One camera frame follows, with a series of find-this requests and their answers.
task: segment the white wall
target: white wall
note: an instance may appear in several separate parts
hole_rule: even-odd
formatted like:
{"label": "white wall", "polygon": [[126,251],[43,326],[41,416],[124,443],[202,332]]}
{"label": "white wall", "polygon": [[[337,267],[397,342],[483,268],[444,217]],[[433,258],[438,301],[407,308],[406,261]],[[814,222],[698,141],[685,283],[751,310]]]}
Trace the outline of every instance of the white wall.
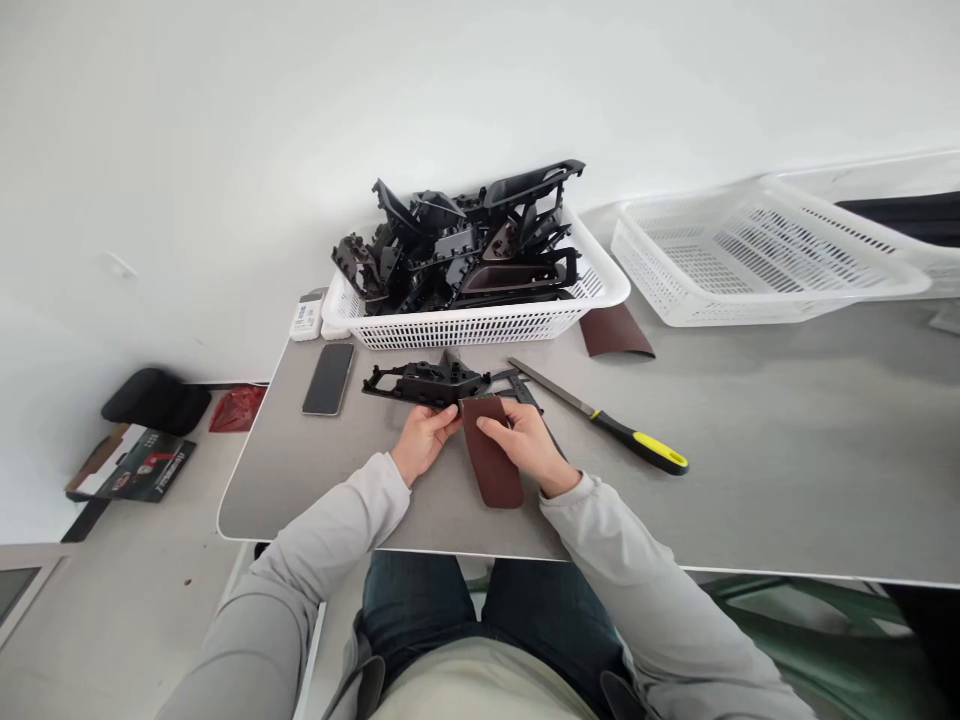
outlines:
{"label": "white wall", "polygon": [[7,0],[0,278],[193,379],[266,378],[377,176],[577,157],[589,210],[960,144],[958,26],[953,0]]}
{"label": "white wall", "polygon": [[136,368],[2,293],[0,337],[0,545],[59,542],[82,509],[63,488]]}

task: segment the yellow black handle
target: yellow black handle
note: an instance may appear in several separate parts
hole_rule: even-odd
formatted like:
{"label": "yellow black handle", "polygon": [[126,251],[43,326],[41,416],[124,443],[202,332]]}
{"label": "yellow black handle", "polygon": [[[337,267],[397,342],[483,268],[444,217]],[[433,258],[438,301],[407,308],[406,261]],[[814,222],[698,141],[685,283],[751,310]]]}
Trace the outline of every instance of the yellow black handle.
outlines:
{"label": "yellow black handle", "polygon": [[686,475],[690,472],[690,463],[683,455],[671,450],[649,435],[644,435],[642,432],[631,430],[626,425],[621,425],[603,410],[597,410],[590,416],[590,420],[654,467],[658,467],[671,475]]}

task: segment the cardboard box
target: cardboard box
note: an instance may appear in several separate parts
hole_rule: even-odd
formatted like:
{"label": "cardboard box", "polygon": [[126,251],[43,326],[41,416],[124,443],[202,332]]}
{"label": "cardboard box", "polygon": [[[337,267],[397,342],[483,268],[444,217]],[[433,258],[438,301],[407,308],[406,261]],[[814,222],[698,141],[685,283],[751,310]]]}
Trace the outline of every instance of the cardboard box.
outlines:
{"label": "cardboard box", "polygon": [[67,484],[67,497],[160,502],[196,446],[142,425],[118,425]]}

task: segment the grey table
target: grey table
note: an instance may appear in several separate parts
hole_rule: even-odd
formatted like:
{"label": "grey table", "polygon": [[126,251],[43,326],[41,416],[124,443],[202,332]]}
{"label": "grey table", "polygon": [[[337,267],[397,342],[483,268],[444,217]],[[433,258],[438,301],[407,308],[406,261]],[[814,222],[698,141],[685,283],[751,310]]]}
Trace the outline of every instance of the grey table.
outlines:
{"label": "grey table", "polygon": [[[496,371],[515,355],[686,455],[690,474],[667,476],[530,384],[571,463],[615,487],[684,567],[960,585],[960,338],[926,327],[936,304],[687,329],[665,326],[637,292],[628,305],[654,361],[590,359],[578,327],[550,342],[465,347],[462,358]],[[341,415],[307,417],[321,347],[288,344],[224,494],[225,537],[274,538],[389,450],[411,406],[361,394],[362,379],[374,363],[441,352],[358,345]],[[459,434],[385,547],[564,558],[524,482],[521,509],[485,507]]]}

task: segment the white plastic crate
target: white plastic crate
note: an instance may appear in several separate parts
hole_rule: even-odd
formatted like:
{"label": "white plastic crate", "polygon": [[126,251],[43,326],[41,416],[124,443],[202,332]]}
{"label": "white plastic crate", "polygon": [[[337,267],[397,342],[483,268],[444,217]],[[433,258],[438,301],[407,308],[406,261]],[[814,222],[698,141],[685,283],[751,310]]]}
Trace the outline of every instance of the white plastic crate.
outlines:
{"label": "white plastic crate", "polygon": [[922,270],[933,284],[918,298],[960,297],[960,249],[915,240],[833,204],[960,190],[960,150],[779,173],[762,182],[855,240]]}
{"label": "white plastic crate", "polygon": [[592,308],[617,305],[630,294],[630,281],[607,255],[576,213],[567,207],[563,222],[572,233],[558,247],[575,247],[580,280],[568,288],[573,300],[502,305],[364,317],[363,301],[339,272],[323,305],[323,322],[342,327],[371,350],[482,345],[551,340]]}
{"label": "white plastic crate", "polygon": [[800,322],[930,284],[756,182],[618,212],[613,254],[675,327]]}

